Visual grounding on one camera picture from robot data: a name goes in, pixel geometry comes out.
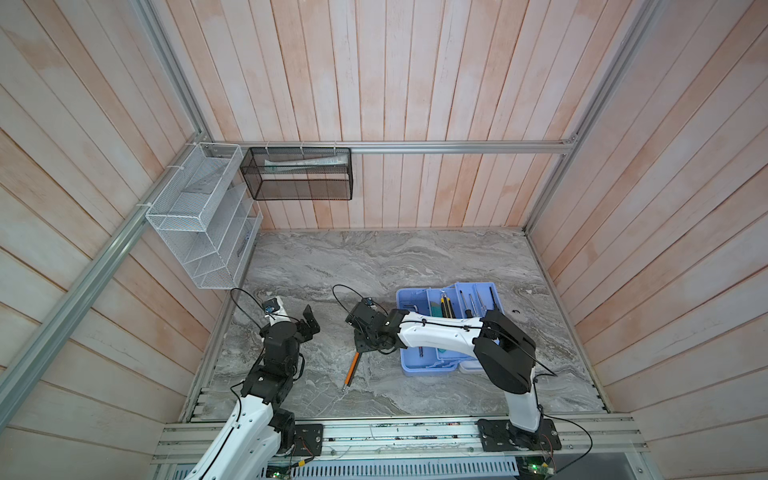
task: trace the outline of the vent grille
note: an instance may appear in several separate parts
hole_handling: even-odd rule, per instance
[[[265,478],[265,472],[257,478]],[[515,457],[316,460],[294,468],[291,478],[368,480],[386,478],[477,478],[519,475]]]

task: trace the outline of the black mounting plate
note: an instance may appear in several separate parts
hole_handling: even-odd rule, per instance
[[[296,449],[294,457],[319,457],[323,450],[323,424],[302,423],[296,425],[293,433],[293,442]]]
[[[478,420],[483,452],[511,452],[520,449],[560,450],[560,435],[550,419],[542,419],[536,433],[515,428],[508,420]]]

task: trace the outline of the black mesh basket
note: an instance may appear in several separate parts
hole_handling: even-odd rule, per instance
[[[240,172],[254,200],[352,200],[352,151],[251,147]]]

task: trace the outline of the wire mesh shelf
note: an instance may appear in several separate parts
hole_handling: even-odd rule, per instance
[[[216,270],[196,276],[192,280],[198,288],[232,289],[240,286],[245,272],[247,253],[250,252],[256,233],[261,226],[263,215],[248,217],[243,222],[240,232],[234,237],[233,249],[229,252],[226,263]]]
[[[147,213],[198,288],[239,286],[261,225],[247,184],[231,187],[242,158],[238,145],[198,144]]]
[[[147,212],[155,230],[203,232],[243,160],[240,145],[198,144]]]
[[[240,172],[255,200],[352,200],[349,148],[251,147]]]

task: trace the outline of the wooden wall panel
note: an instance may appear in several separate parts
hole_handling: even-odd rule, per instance
[[[0,370],[194,132],[147,35],[117,0],[0,5]],[[140,478],[221,303],[147,232],[0,435],[0,476]]]
[[[153,1],[223,141],[569,137],[642,3]],[[522,226],[556,160],[355,156],[352,201],[262,202],[264,228]]]
[[[531,234],[666,478],[768,468],[766,28],[671,2]]]

